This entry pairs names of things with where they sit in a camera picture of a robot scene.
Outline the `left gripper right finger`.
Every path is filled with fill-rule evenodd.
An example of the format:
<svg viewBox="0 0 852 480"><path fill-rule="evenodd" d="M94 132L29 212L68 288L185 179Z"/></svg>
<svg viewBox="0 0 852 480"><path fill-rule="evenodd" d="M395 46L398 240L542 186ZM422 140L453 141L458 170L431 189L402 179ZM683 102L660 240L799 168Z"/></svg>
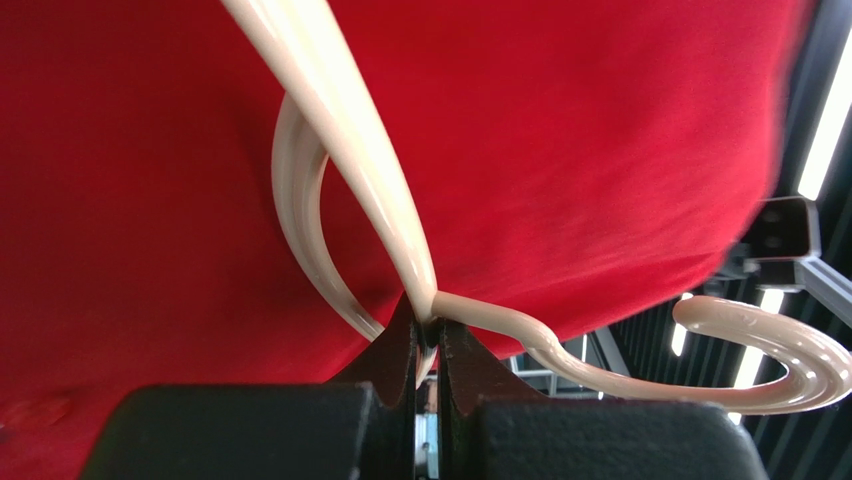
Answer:
<svg viewBox="0 0 852 480"><path fill-rule="evenodd" d="M559 400L460 324L437 331L443 479L765 479L751 437L717 405Z"/></svg>

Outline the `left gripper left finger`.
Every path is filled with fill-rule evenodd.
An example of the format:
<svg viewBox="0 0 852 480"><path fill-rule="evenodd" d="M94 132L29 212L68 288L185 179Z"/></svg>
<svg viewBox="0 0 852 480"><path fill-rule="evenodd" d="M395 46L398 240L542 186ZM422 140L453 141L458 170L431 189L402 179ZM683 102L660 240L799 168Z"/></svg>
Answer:
<svg viewBox="0 0 852 480"><path fill-rule="evenodd" d="M411 479L419 340L401 298L322 384L154 385L127 395L84 479Z"/></svg>

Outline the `beige hanger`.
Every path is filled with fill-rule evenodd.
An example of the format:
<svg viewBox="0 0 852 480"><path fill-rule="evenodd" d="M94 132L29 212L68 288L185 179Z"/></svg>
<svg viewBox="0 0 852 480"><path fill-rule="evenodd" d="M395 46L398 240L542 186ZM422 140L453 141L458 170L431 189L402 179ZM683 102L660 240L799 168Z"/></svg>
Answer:
<svg viewBox="0 0 852 480"><path fill-rule="evenodd" d="M326 302L369 340L381 326L340 277L323 236L319 193L333 161L378 233L424 325L438 317L518 340L533 358L580 385L621 398L710 401L755 415L809 411L850 394L851 356L837 341L758 307L697 296L674 318L687 330L759 350L785 376L734 388L673 386L632 379L570 355L539 320L438 288L428 243L397 155L351 51L324 1L229 1L226 9L286 95L273 140L271 180L281 228Z"/></svg>

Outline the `red trousers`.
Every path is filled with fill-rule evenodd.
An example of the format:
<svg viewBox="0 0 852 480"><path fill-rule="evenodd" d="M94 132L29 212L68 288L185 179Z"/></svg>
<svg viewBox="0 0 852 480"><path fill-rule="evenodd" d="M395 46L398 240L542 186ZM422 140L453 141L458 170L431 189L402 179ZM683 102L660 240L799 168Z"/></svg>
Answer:
<svg viewBox="0 0 852 480"><path fill-rule="evenodd" d="M335 1L448 292L567 339L695 287L779 169L810 1ZM1 5L1 475L150 384L320 383L365 339L270 185L283 91L217 1Z"/></svg>

